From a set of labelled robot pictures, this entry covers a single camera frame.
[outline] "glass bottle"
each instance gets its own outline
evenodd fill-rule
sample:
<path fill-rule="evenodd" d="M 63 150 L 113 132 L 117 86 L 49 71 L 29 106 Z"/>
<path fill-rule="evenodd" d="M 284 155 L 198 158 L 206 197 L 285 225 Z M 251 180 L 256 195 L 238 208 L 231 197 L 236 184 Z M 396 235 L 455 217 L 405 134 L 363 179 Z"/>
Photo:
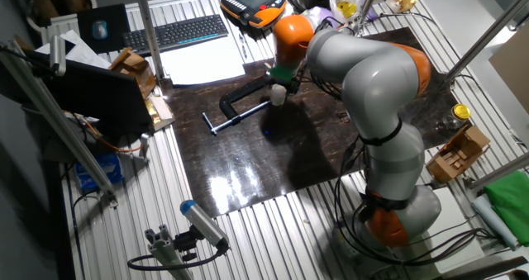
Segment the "glass bottle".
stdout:
<path fill-rule="evenodd" d="M 456 104 L 443 116 L 446 128 L 457 130 L 461 128 L 470 117 L 470 109 L 461 103 Z"/>

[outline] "monitor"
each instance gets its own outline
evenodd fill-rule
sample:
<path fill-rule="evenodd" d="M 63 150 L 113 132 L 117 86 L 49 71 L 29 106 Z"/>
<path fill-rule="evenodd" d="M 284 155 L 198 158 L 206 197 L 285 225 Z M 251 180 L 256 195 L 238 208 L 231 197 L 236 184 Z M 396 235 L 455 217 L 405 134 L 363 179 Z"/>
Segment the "monitor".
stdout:
<path fill-rule="evenodd" d="M 29 50 L 24 53 L 35 62 L 49 66 L 49 55 Z M 0 63 L 0 67 L 3 67 L 0 72 L 7 74 L 4 65 Z M 3 83 L 11 89 L 8 96 L 20 103 L 30 102 L 13 77 L 11 80 Z M 63 110 L 98 118 L 98 129 L 104 135 L 151 131 L 152 120 L 132 76 L 66 60 L 64 76 L 42 80 Z"/>

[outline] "dark work surface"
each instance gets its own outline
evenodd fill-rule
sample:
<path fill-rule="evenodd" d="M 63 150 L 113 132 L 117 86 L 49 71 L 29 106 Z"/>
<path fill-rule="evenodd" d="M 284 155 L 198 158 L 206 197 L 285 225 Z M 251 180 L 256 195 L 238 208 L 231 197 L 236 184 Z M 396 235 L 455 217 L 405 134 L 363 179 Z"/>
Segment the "dark work surface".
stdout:
<path fill-rule="evenodd" d="M 124 4 L 79 12 L 77 18 L 81 38 L 98 54 L 122 50 L 124 46 L 122 34 L 131 31 Z M 99 20 L 107 23 L 108 36 L 104 40 L 96 40 L 92 37 L 92 24 Z"/>
<path fill-rule="evenodd" d="M 422 49 L 408 28 L 369 38 Z M 280 112 L 269 107 L 212 136 L 201 114 L 206 112 L 214 126 L 223 123 L 219 98 L 265 70 L 259 62 L 245 65 L 244 77 L 186 88 L 164 85 L 193 199 L 212 216 L 337 177 L 341 155 L 358 135 L 352 123 L 338 116 L 345 111 L 340 102 L 313 83 L 302 83 Z M 455 133 L 436 128 L 456 100 L 448 84 L 439 88 L 441 74 L 432 72 L 427 90 L 399 112 L 422 133 L 427 148 Z M 243 112 L 267 95 L 261 90 L 234 106 Z"/>

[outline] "keyboard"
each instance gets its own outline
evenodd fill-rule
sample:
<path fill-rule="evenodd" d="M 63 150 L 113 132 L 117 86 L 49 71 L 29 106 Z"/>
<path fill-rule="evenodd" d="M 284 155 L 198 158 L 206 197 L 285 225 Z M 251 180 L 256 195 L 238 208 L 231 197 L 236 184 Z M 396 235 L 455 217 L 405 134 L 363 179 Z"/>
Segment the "keyboard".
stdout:
<path fill-rule="evenodd" d="M 221 16 L 205 16 L 155 27 L 160 52 L 195 45 L 228 35 Z M 143 57 L 150 55 L 145 30 L 123 34 L 125 47 Z"/>

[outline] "metal grating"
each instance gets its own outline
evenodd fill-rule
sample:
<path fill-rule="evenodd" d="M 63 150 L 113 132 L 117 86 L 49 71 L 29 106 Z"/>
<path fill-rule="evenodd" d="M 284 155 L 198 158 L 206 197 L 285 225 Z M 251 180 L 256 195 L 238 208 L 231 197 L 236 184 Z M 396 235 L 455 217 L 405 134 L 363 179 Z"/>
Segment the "metal grating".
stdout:
<path fill-rule="evenodd" d="M 155 0 L 150 3 L 155 25 L 222 14 L 220 0 Z M 374 7 L 377 13 L 390 13 L 382 4 Z M 143 29 L 137 4 L 126 6 L 131 30 Z M 412 12 L 432 17 L 419 0 Z M 247 58 L 242 53 L 239 30 L 224 19 L 246 63 L 273 58 L 274 40 L 270 31 L 249 37 L 243 34 Z M 367 25 L 366 34 L 389 31 L 410 26 L 426 50 L 430 60 L 440 72 L 447 72 L 459 58 L 450 42 L 431 22 L 417 17 L 389 17 Z M 60 17 L 43 31 L 42 40 L 74 29 L 79 33 L 75 16 Z M 114 60 L 118 52 L 101 56 Z M 472 122 L 491 139 L 491 148 L 465 175 L 479 178 L 506 164 L 523 153 L 509 135 L 509 127 L 487 93 L 467 78 L 458 78 L 453 90 L 458 101 L 473 110 Z M 132 143 L 137 147 L 139 142 Z M 64 203 L 67 205 L 72 252 L 77 279 L 171 279 L 166 272 L 143 273 L 130 270 L 126 261 L 148 254 L 143 230 L 167 224 L 173 234 L 188 230 L 189 223 L 179 213 L 183 200 L 192 198 L 183 170 L 173 127 L 166 127 L 149 140 L 146 160 L 137 152 L 122 154 L 120 160 L 125 180 L 116 184 L 120 206 L 111 209 L 95 198 L 79 202 L 74 211 L 70 206 L 79 197 L 79 190 L 71 179 L 63 181 Z M 426 152 L 427 160 L 437 152 Z M 417 183 L 429 183 L 432 178 L 423 169 Z M 267 202 L 234 211 L 215 218 L 228 234 L 232 251 L 226 257 L 202 267 L 192 268 L 196 279 L 355 279 L 355 272 L 338 259 L 330 245 L 332 215 L 332 187 L 330 181 Z M 359 174 L 344 178 L 345 191 L 341 199 L 345 209 L 360 204 L 358 192 L 364 191 L 365 182 Z M 473 215 L 469 201 L 473 198 L 465 191 L 460 178 L 450 182 L 450 190 L 465 215 Z M 74 229 L 73 221 L 78 228 Z M 473 227 L 484 227 L 482 221 L 471 221 Z M 204 242 L 198 244 L 198 258 L 212 256 L 214 250 Z"/>

